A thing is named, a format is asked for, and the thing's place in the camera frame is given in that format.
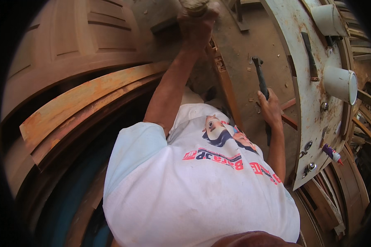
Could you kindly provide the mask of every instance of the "dirt floor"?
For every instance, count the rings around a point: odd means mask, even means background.
[[[175,24],[155,35],[150,31],[150,27],[157,23],[157,18],[174,15],[175,8],[164,9],[162,7],[165,6],[163,0],[126,0],[126,2],[131,6],[138,22],[146,44],[146,52],[150,55],[151,60],[156,62],[173,59],[181,47],[181,33],[178,25]],[[265,123],[261,114],[258,114],[259,106],[256,104],[259,83],[256,68],[254,64],[249,64],[247,56],[248,53],[250,56],[257,55],[264,61],[262,71],[266,83],[274,90],[281,103],[294,98],[294,88],[286,56],[273,23],[261,4],[242,6],[243,18],[250,29],[241,33],[228,9],[222,5],[222,2],[220,3],[220,15],[213,30],[214,40],[222,53],[231,77],[245,128],[243,131],[253,143],[262,149],[266,158],[269,147],[267,146]],[[214,70],[206,57],[201,57],[195,65],[189,83],[192,84],[196,93],[202,93],[212,85],[218,86]],[[296,106],[286,109],[285,113],[295,120],[297,119]],[[298,137],[297,131],[287,124],[284,124],[284,134],[287,178],[294,169]]]

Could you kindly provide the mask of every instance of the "hammer handle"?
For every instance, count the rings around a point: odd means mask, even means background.
[[[256,66],[256,70],[257,70],[260,91],[265,96],[265,99],[268,100],[269,93],[267,89],[267,84],[265,83],[264,75],[262,74],[261,66]],[[267,145],[269,146],[271,144],[272,130],[271,130],[271,126],[269,126],[267,122],[265,122],[265,132],[267,133]]]

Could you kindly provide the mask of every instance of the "wooden door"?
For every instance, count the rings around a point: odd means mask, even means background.
[[[50,0],[15,54],[1,120],[66,78],[147,61],[133,13],[122,0]]]

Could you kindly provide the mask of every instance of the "man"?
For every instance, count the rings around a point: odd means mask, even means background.
[[[217,16],[218,3],[200,18],[179,15],[184,41],[178,56],[143,122],[119,132],[103,208],[122,246],[278,245],[298,239],[298,210],[282,183],[284,134],[274,92],[269,89],[268,101],[257,93],[272,128],[267,162],[221,111],[203,103],[182,104]]]

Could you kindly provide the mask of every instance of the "printed face graphic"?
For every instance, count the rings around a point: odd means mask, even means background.
[[[240,142],[243,146],[251,147],[254,151],[257,151],[256,146],[242,132],[234,133],[232,138]]]
[[[220,136],[220,134],[227,130],[224,125],[221,123],[220,120],[214,116],[207,116],[205,121],[205,128],[203,132],[206,131],[210,140],[216,140]]]

